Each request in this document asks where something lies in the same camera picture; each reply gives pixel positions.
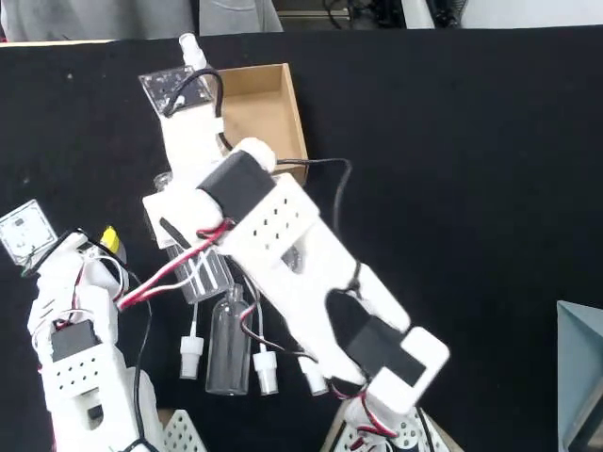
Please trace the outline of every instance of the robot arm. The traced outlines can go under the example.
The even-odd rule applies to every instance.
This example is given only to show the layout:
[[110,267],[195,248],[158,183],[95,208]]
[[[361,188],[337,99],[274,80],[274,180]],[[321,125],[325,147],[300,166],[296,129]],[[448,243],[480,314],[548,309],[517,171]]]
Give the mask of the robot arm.
[[[292,176],[272,175],[274,166],[274,153],[265,143],[244,139],[212,164],[191,190],[194,196],[166,190],[145,198],[155,234],[161,235],[159,219],[165,217],[194,247],[197,230],[233,221],[218,241],[220,252],[235,259],[279,311],[291,335],[316,358],[319,374],[367,384],[365,404],[394,428],[444,365],[448,348],[424,329],[410,328],[409,316],[370,267],[350,255]],[[194,204],[183,202],[193,199]],[[180,214],[170,218],[174,210]],[[186,212],[194,212],[194,220]],[[293,268],[283,260],[291,249],[301,257]],[[345,351],[326,309],[334,291],[347,294],[370,315]],[[313,372],[311,363],[301,365],[304,373]],[[347,420],[356,426],[369,423],[361,400],[350,405]]]
[[[229,153],[223,149],[217,139],[223,138],[220,101],[214,109],[206,100],[207,84],[195,78],[206,61],[190,58],[203,52],[194,38],[183,50],[192,67],[140,78],[160,119],[173,173],[165,190],[143,199],[159,248],[173,244],[160,225],[162,218],[193,249],[200,245],[198,230],[232,222],[216,245],[253,280],[291,335],[316,359],[300,358],[313,393],[326,391],[324,379],[362,385],[363,396],[350,403],[346,420],[358,428],[382,426],[378,433],[395,429],[448,359],[448,348],[428,331],[411,328],[398,301],[369,266],[350,255],[303,189],[289,174],[274,174],[276,157],[268,145],[246,138]],[[179,72],[186,81],[171,80]],[[186,82],[199,83],[187,96],[179,95],[178,111],[166,115],[168,99],[161,93],[176,89],[184,94]],[[193,123],[193,116],[205,120]],[[293,266],[285,262],[292,252],[301,257]],[[344,348],[326,308],[334,294],[346,298],[343,302],[360,303],[369,318]]]
[[[134,368],[116,348],[114,299],[127,288],[103,265],[112,258],[97,248],[81,250],[87,238],[71,234],[39,269],[39,296],[28,329],[41,363],[46,407],[52,416],[56,450],[121,451],[139,438],[135,416]],[[163,450],[155,392],[140,373],[139,405],[145,436]],[[147,450],[139,445],[132,450]]]

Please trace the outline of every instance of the brown cardboard box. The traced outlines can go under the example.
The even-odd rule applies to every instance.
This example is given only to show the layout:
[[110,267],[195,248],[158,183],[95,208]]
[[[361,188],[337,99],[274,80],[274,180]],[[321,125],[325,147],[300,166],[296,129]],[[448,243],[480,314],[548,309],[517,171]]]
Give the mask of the brown cardboard box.
[[[225,134],[233,145],[244,137],[257,137],[268,143],[277,158],[308,158],[288,64],[228,69],[220,74]],[[300,184],[305,182],[306,167],[278,170],[289,170]]]

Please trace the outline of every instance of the yellow component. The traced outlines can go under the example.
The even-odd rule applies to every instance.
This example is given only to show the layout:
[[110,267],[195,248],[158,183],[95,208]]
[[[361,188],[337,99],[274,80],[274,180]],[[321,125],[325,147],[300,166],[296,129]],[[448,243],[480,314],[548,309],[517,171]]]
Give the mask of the yellow component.
[[120,248],[120,238],[117,237],[117,231],[113,226],[107,226],[101,237],[101,243],[105,245],[109,251],[116,254]]

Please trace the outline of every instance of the glass bottle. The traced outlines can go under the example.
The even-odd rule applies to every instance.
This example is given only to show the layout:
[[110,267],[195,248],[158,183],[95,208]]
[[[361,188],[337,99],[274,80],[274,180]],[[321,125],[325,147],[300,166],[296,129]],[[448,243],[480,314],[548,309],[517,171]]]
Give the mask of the glass bottle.
[[240,328],[249,305],[239,284],[214,307],[205,390],[221,396],[244,396],[249,389],[250,338]]
[[[171,172],[158,174],[153,182],[157,191],[163,191],[171,182]],[[179,245],[172,245],[166,248],[170,260],[180,255],[184,250]],[[198,268],[199,260],[204,263]],[[202,252],[199,256],[188,259],[185,263],[178,266],[174,273],[178,282],[184,281],[192,273],[196,273],[190,282],[181,287],[182,293],[188,304],[198,303],[204,299],[210,299],[226,292],[233,286],[233,277],[230,269],[220,254],[217,254],[213,248]]]

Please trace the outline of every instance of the white bottle cap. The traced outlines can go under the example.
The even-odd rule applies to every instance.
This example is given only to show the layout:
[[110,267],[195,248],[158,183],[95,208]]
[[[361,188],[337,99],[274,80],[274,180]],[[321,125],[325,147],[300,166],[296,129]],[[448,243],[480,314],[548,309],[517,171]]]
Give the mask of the white bottle cap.
[[305,379],[308,380],[312,396],[322,396],[323,394],[328,393],[329,388],[327,387],[327,382],[322,377],[317,364],[305,356],[300,356],[298,361],[300,363],[301,371],[305,375]]
[[180,378],[197,379],[199,369],[199,358],[204,353],[203,337],[182,336],[180,340]]
[[207,66],[207,58],[204,51],[197,43],[197,38],[192,33],[185,33],[178,40],[182,49],[182,58],[187,66],[191,66],[195,71],[204,69]]
[[260,381],[262,396],[269,396],[279,392],[276,380],[276,353],[273,351],[261,351],[253,355],[253,367]]

